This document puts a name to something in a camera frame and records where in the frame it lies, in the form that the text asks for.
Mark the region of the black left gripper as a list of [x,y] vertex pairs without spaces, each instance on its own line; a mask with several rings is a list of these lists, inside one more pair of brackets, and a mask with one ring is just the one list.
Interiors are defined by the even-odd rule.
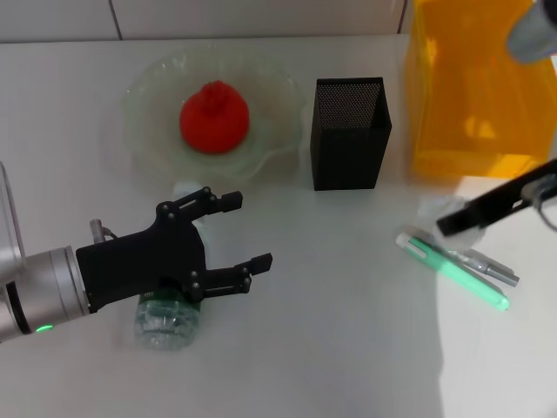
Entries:
[[249,293],[252,277],[269,272],[265,253],[236,266],[206,270],[205,247],[193,220],[240,209],[239,191],[215,195],[208,186],[160,203],[153,224],[138,233],[76,250],[89,310],[142,293],[175,289],[188,301]]

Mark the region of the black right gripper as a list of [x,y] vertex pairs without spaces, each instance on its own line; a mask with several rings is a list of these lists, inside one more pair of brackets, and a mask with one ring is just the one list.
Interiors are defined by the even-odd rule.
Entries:
[[513,212],[513,205],[523,200],[528,206],[540,206],[556,197],[556,159],[466,203],[462,209],[437,220],[445,237],[486,228]]

